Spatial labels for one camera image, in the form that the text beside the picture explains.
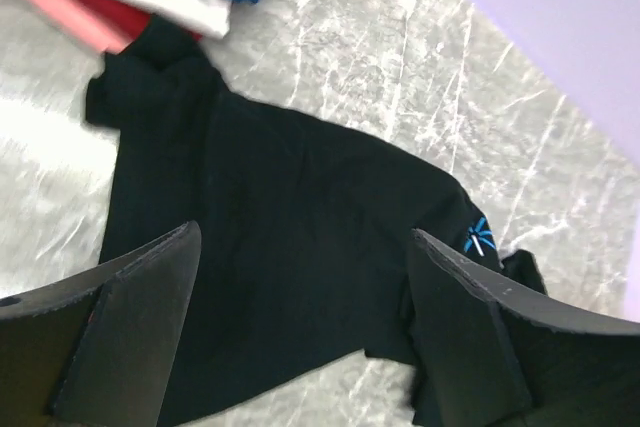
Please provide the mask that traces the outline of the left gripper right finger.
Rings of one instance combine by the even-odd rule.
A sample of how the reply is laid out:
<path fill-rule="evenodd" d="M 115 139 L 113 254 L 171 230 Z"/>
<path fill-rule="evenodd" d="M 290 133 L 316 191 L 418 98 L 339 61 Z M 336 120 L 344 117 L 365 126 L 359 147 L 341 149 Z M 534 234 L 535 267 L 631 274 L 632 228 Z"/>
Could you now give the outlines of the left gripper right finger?
<path fill-rule="evenodd" d="M 417 230 L 420 426 L 635 426 L 639 326 L 538 293 Z"/>

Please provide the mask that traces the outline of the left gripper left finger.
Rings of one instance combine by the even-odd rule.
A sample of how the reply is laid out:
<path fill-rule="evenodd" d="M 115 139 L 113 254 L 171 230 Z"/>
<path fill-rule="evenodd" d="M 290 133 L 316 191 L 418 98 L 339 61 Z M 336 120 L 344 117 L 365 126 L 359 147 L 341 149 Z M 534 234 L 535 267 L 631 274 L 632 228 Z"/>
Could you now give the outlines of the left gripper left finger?
<path fill-rule="evenodd" d="M 153 426 L 196 277 L 194 222 L 1 301 L 4 426 Z"/>

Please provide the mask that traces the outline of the black t shirt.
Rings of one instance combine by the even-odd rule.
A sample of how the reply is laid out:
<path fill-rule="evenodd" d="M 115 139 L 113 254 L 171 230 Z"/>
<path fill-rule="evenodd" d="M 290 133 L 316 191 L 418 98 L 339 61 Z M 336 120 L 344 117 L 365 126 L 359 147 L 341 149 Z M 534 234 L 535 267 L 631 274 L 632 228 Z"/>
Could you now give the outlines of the black t shirt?
<path fill-rule="evenodd" d="M 356 351 L 413 364 L 406 246 L 421 229 L 536 291 L 450 174 L 392 144 L 232 91 L 153 19 L 103 58 L 86 121 L 119 148 L 100 258 L 188 221 L 201 255 L 158 422 L 219 413 Z"/>

